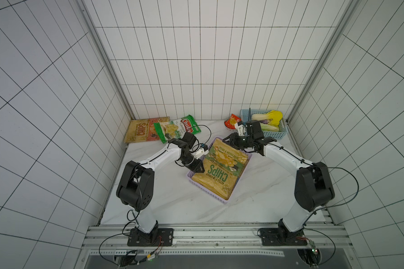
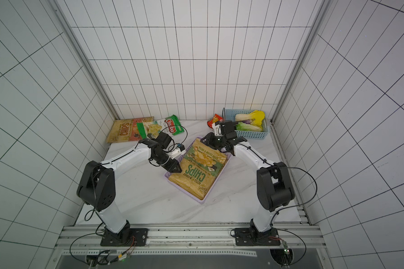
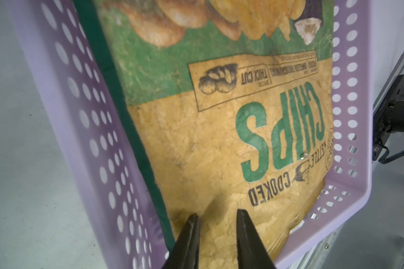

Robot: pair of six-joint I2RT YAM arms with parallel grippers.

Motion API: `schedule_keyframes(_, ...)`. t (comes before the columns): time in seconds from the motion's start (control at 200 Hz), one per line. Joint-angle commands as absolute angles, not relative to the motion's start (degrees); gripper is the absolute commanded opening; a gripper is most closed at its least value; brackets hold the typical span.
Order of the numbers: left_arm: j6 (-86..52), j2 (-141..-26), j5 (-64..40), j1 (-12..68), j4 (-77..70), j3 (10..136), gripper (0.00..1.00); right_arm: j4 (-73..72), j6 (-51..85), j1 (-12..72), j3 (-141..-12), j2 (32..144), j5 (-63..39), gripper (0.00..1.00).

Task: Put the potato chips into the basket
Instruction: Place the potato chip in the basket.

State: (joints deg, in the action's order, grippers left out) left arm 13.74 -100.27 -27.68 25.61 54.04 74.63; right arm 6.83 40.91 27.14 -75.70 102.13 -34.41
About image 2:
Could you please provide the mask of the red kettle chips bag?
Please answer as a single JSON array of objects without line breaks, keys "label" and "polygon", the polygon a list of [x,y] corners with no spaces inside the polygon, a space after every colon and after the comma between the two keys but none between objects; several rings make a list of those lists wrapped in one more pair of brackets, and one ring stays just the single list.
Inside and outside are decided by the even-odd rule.
[{"label": "red kettle chips bag", "polygon": [[152,122],[154,117],[134,118],[116,120],[107,136],[107,143],[121,143],[129,141],[139,141],[142,139],[137,124]]}]

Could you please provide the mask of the green white chips bag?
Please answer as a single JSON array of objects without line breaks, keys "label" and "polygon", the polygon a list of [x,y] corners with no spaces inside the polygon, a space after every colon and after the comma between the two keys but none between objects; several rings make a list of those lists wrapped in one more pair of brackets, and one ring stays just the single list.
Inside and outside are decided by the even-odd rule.
[{"label": "green white chips bag", "polygon": [[142,139],[156,139],[161,132],[175,136],[185,131],[176,115],[156,121],[137,123],[136,126]]}]

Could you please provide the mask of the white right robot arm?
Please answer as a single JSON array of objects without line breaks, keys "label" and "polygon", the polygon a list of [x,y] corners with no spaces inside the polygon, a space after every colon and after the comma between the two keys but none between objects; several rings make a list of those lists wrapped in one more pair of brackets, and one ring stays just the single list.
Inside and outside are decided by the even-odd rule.
[{"label": "white right robot arm", "polygon": [[213,150],[230,153],[250,166],[256,174],[257,198],[260,204],[256,216],[247,228],[234,228],[231,236],[237,246],[279,246],[282,239],[273,222],[279,211],[295,199],[295,191],[287,165],[274,163],[254,149],[248,140],[236,133],[236,122],[215,123],[213,132],[200,142]]}]

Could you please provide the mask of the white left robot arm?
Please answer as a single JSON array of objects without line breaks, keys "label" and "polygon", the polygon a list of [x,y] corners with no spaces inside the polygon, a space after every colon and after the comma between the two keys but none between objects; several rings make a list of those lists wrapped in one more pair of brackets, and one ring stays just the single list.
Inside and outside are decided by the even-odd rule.
[{"label": "white left robot arm", "polygon": [[116,199],[116,180],[144,161],[155,161],[169,173],[181,173],[177,158],[185,153],[183,144],[169,150],[172,137],[160,133],[156,138],[140,140],[136,146],[124,153],[102,162],[86,164],[76,194],[93,207],[105,225],[102,247],[145,246],[147,228],[132,228],[119,210]]}]

